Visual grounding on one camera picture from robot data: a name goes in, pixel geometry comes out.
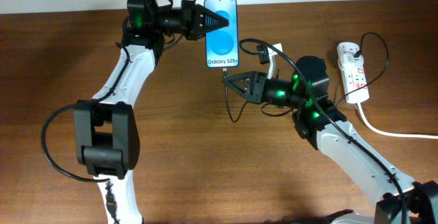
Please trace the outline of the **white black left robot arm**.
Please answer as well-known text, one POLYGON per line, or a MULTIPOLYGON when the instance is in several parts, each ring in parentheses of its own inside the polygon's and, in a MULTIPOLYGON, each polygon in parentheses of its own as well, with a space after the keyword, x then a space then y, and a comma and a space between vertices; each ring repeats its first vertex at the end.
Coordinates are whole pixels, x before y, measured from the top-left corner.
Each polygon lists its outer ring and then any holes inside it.
POLYGON ((73 109, 77 159, 101 191, 108 223, 144 222, 133 186, 140 154, 133 108, 164 52, 165 38, 180 34, 198 40, 229 24, 196 0, 181 0, 180 8, 127 0, 127 10, 112 74, 91 100, 78 101, 73 109))

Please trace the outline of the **blue Galaxy smartphone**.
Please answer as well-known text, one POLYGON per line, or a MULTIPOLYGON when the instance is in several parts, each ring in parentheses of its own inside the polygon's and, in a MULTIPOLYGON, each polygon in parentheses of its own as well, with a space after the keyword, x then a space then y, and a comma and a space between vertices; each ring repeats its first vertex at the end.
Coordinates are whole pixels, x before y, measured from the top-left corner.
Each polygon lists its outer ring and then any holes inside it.
POLYGON ((237 67, 239 65, 237 0, 205 0, 204 6, 229 22, 227 27, 206 33, 207 67, 237 67))

